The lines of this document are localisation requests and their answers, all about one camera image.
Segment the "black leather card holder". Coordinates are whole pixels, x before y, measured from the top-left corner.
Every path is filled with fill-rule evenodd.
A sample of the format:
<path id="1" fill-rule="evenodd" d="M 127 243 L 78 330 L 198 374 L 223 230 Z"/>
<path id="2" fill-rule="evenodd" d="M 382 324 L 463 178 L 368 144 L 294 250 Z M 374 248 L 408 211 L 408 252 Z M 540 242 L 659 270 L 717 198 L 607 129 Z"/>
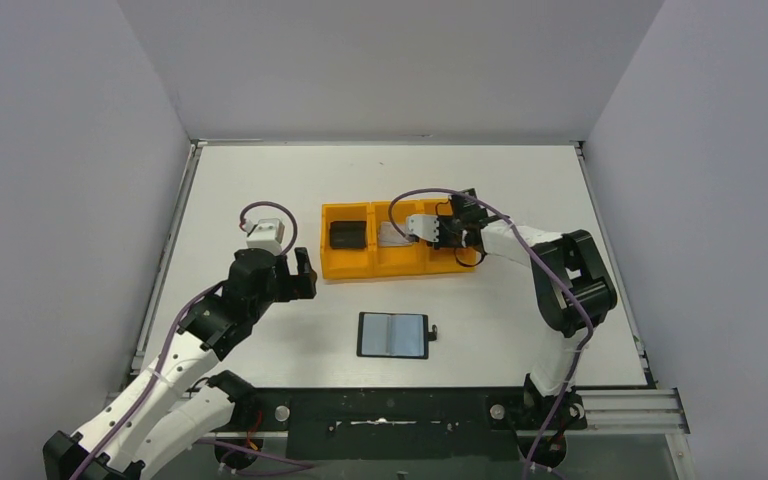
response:
<path id="1" fill-rule="evenodd" d="M 426 314 L 360 312 L 356 355 L 364 358 L 427 359 L 439 336 Z"/>

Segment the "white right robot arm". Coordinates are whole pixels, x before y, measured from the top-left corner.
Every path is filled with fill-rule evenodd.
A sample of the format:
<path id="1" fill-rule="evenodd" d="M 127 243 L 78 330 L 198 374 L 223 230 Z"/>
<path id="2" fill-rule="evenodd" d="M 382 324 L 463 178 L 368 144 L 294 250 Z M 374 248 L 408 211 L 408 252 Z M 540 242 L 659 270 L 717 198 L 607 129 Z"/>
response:
<path id="1" fill-rule="evenodd" d="M 439 221 L 446 247 L 473 248 L 530 269 L 546 324 L 524 380 L 522 411 L 531 424 L 550 425 L 573 389 L 583 345 L 618 303 L 615 284 L 591 232 L 542 230 L 513 220 L 477 199 L 473 189 L 450 191 L 451 213 Z"/>

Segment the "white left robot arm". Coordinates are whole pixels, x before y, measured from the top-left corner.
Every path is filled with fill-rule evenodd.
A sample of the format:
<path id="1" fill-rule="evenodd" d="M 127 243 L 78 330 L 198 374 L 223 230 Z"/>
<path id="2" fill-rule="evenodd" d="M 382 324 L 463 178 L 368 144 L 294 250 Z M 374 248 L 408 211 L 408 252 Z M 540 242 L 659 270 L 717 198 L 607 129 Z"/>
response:
<path id="1" fill-rule="evenodd" d="M 147 367 L 100 413 L 74 433 L 58 431 L 43 447 L 49 479 L 149 479 L 159 468 L 227 424 L 241 427 L 258 409 L 256 389 L 231 371 L 212 370 L 275 303 L 310 300 L 317 274 L 308 251 L 235 253 L 225 280 L 178 313 Z"/>

